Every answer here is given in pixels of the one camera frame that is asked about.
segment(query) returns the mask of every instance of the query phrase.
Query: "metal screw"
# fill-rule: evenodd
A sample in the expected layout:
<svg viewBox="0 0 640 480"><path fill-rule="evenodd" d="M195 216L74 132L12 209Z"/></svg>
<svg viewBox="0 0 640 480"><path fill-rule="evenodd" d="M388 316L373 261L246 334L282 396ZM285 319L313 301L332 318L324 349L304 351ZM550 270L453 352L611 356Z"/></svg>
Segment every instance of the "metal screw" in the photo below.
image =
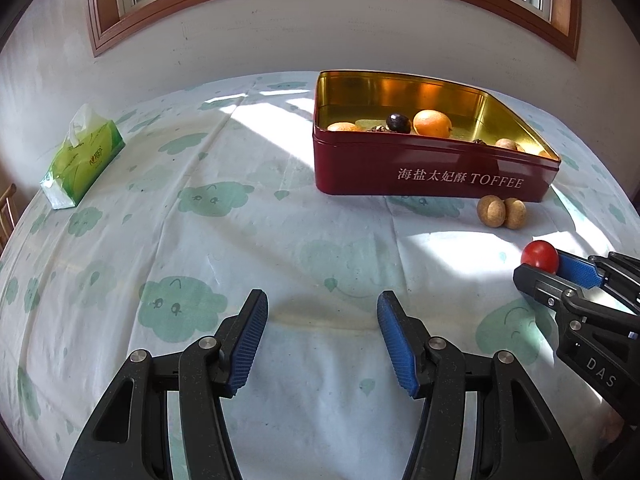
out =
<svg viewBox="0 0 640 480"><path fill-rule="evenodd" d="M513 354L511 352L507 352L506 350L500 350L498 352L498 360L501 363L504 363L506 365L510 365L511 363L513 363Z"/></svg>
<svg viewBox="0 0 640 480"><path fill-rule="evenodd" d="M447 342L441 337L432 337L429 339L429 346L434 350L444 350L447 346Z"/></svg>
<svg viewBox="0 0 640 480"><path fill-rule="evenodd" d="M133 363L139 363L146 359L146 352L144 350L134 350L129 357Z"/></svg>
<svg viewBox="0 0 640 480"><path fill-rule="evenodd" d="M213 348L217 344L218 342L216 341L216 338L211 337L210 335L203 337L200 341L198 341L198 346L200 348L204 348L205 350L209 348Z"/></svg>

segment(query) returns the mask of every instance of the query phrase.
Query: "table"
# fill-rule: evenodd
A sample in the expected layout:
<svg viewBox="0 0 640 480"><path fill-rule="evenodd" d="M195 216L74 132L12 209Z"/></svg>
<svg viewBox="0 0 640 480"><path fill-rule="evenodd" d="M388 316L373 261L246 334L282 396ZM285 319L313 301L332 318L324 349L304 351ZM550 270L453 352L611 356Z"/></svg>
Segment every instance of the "table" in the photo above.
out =
<svg viewBox="0 0 640 480"><path fill-rule="evenodd" d="M551 312L511 273L534 238L638 256L640 219L620 186L556 118L494 92L563 160L521 231L484 227L475 200L324 195L317 76L246 76L133 105L117 119L126 147L78 208L53 211L41 192L28 206L0 260L0 413L46 480L61 477L131 351L183 350L252 288L267 293L270 319L248 383L223 401L245 479L401 478L422 403L386 353L384 289L462 351L514 352L588 472L609 408L554 356Z"/></svg>

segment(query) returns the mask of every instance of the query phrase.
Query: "wooden chair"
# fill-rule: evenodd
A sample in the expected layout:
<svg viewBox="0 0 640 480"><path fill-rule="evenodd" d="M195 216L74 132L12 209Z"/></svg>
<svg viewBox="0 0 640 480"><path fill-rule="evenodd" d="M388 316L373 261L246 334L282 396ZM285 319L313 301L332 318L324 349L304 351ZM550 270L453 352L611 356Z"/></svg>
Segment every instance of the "wooden chair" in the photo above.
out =
<svg viewBox="0 0 640 480"><path fill-rule="evenodd" d="M11 184L2 194L2 198L0 198L0 254L4 251L9 241L9 236L14 232L15 225L18 222L18 211L14 203L15 191L15 184Z"/></svg>

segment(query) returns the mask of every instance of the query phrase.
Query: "orange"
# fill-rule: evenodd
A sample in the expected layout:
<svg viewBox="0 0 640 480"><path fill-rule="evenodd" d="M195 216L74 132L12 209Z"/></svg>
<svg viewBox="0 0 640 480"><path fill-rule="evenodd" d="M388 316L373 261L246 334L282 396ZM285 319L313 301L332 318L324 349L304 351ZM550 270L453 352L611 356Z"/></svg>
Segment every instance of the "orange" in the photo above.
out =
<svg viewBox="0 0 640 480"><path fill-rule="evenodd" d="M414 129L418 135L448 139L451 135L451 121L437 110L422 110L414 117Z"/></svg>
<svg viewBox="0 0 640 480"><path fill-rule="evenodd" d="M362 128L353 123L334 123L329 124L327 130L330 132L361 132Z"/></svg>

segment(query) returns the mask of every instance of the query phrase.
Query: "tissue box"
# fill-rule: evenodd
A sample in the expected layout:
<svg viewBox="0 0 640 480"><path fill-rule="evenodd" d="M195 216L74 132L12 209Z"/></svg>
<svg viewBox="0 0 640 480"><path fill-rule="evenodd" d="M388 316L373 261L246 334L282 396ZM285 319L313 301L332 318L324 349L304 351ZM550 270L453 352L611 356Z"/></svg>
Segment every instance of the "tissue box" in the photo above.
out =
<svg viewBox="0 0 640 480"><path fill-rule="evenodd" d="M104 168L124 147L113 121L82 107L69 133L40 181L53 209L77 206Z"/></svg>

